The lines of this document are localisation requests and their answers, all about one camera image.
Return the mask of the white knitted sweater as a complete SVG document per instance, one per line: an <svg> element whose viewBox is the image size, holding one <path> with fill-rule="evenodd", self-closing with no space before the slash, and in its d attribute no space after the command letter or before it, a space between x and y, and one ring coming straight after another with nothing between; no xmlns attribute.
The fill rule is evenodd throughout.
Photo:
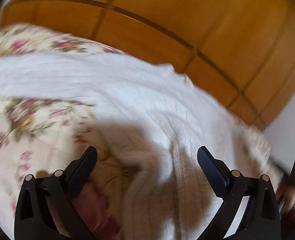
<svg viewBox="0 0 295 240"><path fill-rule="evenodd" d="M94 105L90 122L125 169L122 239L195 239L221 202L196 160L201 146L245 176L265 173L269 146L169 65L121 54L0 58L0 96Z"/></svg>

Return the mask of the floral bedspread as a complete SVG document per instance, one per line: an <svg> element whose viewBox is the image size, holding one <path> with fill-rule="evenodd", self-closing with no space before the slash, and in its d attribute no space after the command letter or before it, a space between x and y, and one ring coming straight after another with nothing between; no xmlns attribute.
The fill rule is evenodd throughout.
<svg viewBox="0 0 295 240"><path fill-rule="evenodd" d="M27 174L46 177L79 158L89 145L99 161L81 197L93 200L78 209L100 239L122 239L121 199L125 169L112 157L90 122L94 105L79 102L0 96L0 228L14 238L16 205Z"/></svg>

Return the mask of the wooden wardrobe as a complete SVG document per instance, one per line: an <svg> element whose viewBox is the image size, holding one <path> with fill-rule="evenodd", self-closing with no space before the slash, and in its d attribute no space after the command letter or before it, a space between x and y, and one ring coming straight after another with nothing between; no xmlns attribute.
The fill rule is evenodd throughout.
<svg viewBox="0 0 295 240"><path fill-rule="evenodd" d="M18 22L171 63L259 129L295 92L295 0L0 0Z"/></svg>

